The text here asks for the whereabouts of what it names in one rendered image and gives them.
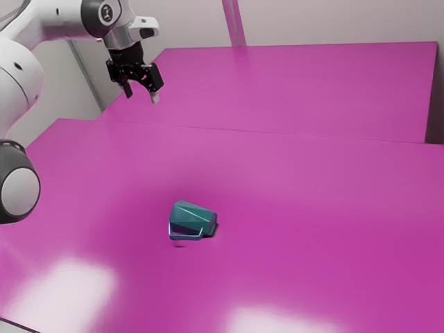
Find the teal faceted mug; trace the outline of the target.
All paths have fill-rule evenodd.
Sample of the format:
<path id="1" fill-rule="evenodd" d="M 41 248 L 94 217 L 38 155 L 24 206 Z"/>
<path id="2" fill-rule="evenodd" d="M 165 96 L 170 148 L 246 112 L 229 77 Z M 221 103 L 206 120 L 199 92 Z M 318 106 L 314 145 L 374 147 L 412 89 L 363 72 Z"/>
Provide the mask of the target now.
<path id="1" fill-rule="evenodd" d="M 169 217 L 169 238 L 175 241 L 198 241 L 213 237 L 217 228 L 217 214 L 211 210 L 179 200 Z"/>

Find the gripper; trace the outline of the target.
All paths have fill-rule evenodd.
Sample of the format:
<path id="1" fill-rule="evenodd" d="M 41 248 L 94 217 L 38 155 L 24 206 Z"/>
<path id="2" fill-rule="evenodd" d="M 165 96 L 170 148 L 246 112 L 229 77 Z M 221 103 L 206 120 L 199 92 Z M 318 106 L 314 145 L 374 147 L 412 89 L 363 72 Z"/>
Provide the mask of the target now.
<path id="1" fill-rule="evenodd" d="M 126 49 L 110 49 L 109 54 L 106 66 L 110 79 L 121 86 L 127 99 L 133 95 L 128 80 L 136 80 L 147 89 L 152 104 L 159 103 L 159 90 L 164 86 L 164 81 L 155 63 L 146 65 L 144 62 L 141 42 L 136 42 Z"/>

